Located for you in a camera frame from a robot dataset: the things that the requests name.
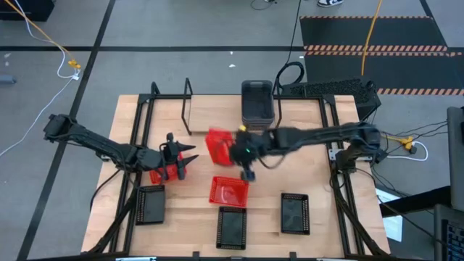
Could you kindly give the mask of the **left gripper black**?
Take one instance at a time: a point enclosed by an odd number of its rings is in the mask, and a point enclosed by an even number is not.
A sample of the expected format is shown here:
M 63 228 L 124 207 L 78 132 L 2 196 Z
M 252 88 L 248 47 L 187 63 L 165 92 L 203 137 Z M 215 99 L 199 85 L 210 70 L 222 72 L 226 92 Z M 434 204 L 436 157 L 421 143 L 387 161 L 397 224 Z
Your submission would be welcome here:
M 164 158 L 166 162 L 175 163 L 179 170 L 179 180 L 184 180 L 186 176 L 185 165 L 188 165 L 190 162 L 194 161 L 199 155 L 192 155 L 190 157 L 183 158 L 182 160 L 179 159 L 179 155 L 181 152 L 195 149 L 196 146 L 182 144 L 178 141 L 174 141 L 174 136 L 172 133 L 168 133 L 166 135 L 166 139 L 166 142 L 161 144 L 162 158 Z

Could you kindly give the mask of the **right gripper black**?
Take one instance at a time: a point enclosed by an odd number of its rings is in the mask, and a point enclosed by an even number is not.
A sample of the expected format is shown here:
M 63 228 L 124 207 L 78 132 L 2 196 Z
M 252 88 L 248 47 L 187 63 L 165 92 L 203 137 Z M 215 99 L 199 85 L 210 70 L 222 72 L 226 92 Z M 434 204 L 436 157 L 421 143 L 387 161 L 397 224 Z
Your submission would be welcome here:
M 230 146 L 230 158 L 235 165 L 243 168 L 241 178 L 245 181 L 255 181 L 252 163 L 260 157 L 260 137 L 248 131 L 238 131 L 236 140 Z

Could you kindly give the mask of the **red slotted plastic basket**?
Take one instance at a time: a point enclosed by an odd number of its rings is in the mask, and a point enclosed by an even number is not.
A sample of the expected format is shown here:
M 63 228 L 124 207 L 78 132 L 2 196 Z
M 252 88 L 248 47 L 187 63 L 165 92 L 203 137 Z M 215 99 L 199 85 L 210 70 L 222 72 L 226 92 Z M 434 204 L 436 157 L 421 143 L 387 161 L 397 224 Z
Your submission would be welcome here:
M 209 203 L 232 207 L 246 207 L 249 182 L 237 178 L 214 176 L 210 189 Z
M 150 181 L 154 185 L 160 185 L 161 183 L 177 181 L 178 177 L 178 166 L 175 163 L 166 162 L 162 158 L 160 167 L 155 170 L 149 171 Z
M 232 132 L 220 128 L 210 128 L 205 136 L 211 160 L 216 165 L 233 166 L 229 149 L 234 144 Z

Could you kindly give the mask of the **black slotted plastic basket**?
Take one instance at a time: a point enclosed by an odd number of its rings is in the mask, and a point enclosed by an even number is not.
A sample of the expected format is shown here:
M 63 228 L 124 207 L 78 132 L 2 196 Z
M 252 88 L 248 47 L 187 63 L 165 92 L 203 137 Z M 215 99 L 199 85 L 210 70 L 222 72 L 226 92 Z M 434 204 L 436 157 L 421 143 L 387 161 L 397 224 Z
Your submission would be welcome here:
M 270 125 L 275 119 L 273 83 L 245 80 L 241 84 L 241 117 L 245 125 Z
M 138 190 L 136 203 L 136 225 L 164 223 L 165 186 L 143 186 Z
M 310 209 L 307 194 L 281 194 L 281 233 L 310 235 Z
M 247 209 L 219 207 L 216 248 L 245 250 L 247 245 Z

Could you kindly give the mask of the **black perforated computer tower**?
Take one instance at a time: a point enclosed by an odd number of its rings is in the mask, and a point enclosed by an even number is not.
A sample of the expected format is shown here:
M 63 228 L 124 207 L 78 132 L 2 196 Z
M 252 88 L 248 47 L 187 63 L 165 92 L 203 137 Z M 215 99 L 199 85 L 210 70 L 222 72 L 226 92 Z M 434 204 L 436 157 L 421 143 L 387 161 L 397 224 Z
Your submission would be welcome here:
M 360 120 L 366 120 L 381 106 L 377 90 L 372 80 L 364 78 L 292 83 L 280 87 L 283 96 L 352 96 Z

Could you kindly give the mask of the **white paper sheet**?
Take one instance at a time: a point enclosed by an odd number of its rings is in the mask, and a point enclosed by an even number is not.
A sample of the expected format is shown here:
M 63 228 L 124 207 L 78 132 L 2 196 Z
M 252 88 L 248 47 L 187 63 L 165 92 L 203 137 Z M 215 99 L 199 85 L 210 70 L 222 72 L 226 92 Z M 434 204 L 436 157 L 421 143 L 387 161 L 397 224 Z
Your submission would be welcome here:
M 376 189 L 376 195 L 378 196 L 379 200 L 378 203 L 387 203 L 396 199 L 399 199 L 398 196 L 390 194 L 386 191 L 382 191 L 381 189 Z M 402 241 L 402 225 L 403 225 L 403 218 L 399 215 L 391 216 L 391 217 L 384 217 L 384 228 L 386 231 L 386 236 L 389 239 L 394 241 L 401 242 Z

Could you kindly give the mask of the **black beam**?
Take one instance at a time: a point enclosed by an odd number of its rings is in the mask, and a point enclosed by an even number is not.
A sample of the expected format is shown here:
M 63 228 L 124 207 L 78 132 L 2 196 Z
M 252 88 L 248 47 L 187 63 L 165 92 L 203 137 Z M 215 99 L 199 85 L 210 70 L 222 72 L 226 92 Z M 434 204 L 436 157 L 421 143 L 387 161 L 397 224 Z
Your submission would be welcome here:
M 410 212 L 433 209 L 435 205 L 451 206 L 451 187 L 444 186 L 421 194 L 406 196 L 390 202 L 380 203 L 383 218 Z

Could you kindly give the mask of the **black mat with striped edges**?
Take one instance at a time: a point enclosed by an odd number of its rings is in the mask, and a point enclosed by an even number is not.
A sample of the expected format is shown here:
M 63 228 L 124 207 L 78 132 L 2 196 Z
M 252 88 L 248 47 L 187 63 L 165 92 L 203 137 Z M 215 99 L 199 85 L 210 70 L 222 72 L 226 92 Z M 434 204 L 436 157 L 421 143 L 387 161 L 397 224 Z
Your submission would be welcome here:
M 364 77 L 379 94 L 464 96 L 464 51 L 429 16 L 303 16 L 309 81 Z

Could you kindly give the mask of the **black cabinet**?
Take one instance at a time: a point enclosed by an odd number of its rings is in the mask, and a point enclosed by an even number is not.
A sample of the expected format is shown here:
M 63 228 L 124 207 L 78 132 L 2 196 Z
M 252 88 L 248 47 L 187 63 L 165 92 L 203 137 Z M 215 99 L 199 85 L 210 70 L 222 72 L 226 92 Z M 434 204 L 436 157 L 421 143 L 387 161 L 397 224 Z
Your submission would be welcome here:
M 55 7 L 54 0 L 9 0 L 32 21 L 46 22 Z M 0 20 L 22 20 L 6 0 L 0 0 Z

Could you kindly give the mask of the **grey equipment housing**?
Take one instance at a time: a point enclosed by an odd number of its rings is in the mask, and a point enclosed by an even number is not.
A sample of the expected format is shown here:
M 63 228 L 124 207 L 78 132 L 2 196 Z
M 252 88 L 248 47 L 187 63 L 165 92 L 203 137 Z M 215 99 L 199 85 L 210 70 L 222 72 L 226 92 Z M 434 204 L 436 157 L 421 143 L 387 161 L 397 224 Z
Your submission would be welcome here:
M 447 109 L 451 204 L 464 212 L 464 107 Z

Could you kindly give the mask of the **dark console with keys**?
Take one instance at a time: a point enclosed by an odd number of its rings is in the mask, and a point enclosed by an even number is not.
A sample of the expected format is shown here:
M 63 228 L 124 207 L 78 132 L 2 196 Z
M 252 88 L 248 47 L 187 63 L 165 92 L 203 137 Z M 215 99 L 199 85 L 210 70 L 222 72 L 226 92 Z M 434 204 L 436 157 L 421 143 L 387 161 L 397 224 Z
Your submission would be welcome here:
M 434 235 L 435 261 L 464 261 L 464 212 L 437 204 Z

